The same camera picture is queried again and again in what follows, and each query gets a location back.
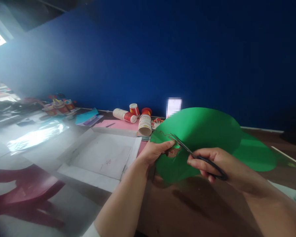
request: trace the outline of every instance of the green paper circle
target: green paper circle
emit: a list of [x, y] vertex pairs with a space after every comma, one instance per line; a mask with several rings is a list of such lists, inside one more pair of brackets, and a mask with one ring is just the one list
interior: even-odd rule
[[[242, 130], [228, 114], [208, 108], [188, 108], [173, 114], [152, 133], [150, 141], [162, 143], [176, 135], [190, 150], [220, 147], [233, 153], [239, 146]], [[200, 171], [189, 166], [188, 152], [181, 149], [174, 158], [161, 155], [156, 162], [159, 175], [166, 182], [177, 182], [195, 176]]]
[[270, 171], [276, 167], [276, 155], [264, 143], [242, 133], [242, 140], [233, 156], [255, 171]]
[[[191, 151], [220, 147], [256, 171], [269, 171], [276, 166], [276, 158], [266, 145], [243, 133], [233, 117], [218, 110], [183, 109], [160, 124], [150, 141], [169, 141], [170, 133], [176, 135]], [[186, 163], [187, 158], [188, 152], [184, 148], [174, 158], [161, 155], [156, 161], [156, 169], [166, 182], [177, 182], [199, 174], [199, 170]]]

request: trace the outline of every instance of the cardboard box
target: cardboard box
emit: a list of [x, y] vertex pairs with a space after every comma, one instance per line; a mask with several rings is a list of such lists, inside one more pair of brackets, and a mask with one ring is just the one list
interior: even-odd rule
[[141, 137], [132, 130], [90, 128], [58, 159], [58, 173], [113, 192], [136, 159]]

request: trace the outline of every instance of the clear plastic sheet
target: clear plastic sheet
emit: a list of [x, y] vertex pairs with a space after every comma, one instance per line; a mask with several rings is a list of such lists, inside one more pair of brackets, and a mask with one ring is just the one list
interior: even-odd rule
[[63, 124], [60, 120], [50, 118], [41, 124], [36, 130], [25, 134], [18, 139], [8, 142], [8, 148], [11, 152], [28, 149], [36, 146], [51, 137], [57, 136], [69, 127]]

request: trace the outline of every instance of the hand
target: hand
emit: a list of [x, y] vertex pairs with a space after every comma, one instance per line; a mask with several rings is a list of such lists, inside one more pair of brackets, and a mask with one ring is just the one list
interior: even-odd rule
[[[202, 148], [193, 152], [196, 156], [208, 158], [218, 165], [228, 176], [227, 182], [243, 194], [264, 195], [271, 185], [257, 172], [250, 169], [244, 163], [236, 159], [220, 148]], [[187, 163], [201, 171], [201, 174], [209, 180], [215, 182], [215, 178], [208, 173], [221, 175], [218, 170], [205, 161], [193, 159], [189, 155]]]
[[147, 142], [145, 148], [139, 154], [137, 159], [144, 161], [148, 165], [152, 165], [158, 159], [161, 153], [173, 147], [174, 144], [175, 141], [173, 140], [163, 143]]

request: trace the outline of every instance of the red chair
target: red chair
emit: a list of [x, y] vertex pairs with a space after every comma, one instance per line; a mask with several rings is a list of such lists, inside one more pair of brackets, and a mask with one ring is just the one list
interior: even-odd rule
[[65, 184], [36, 165], [22, 170], [0, 170], [0, 183], [16, 180], [16, 188], [0, 195], [0, 215], [61, 228], [64, 222], [40, 210], [48, 211], [48, 201]]

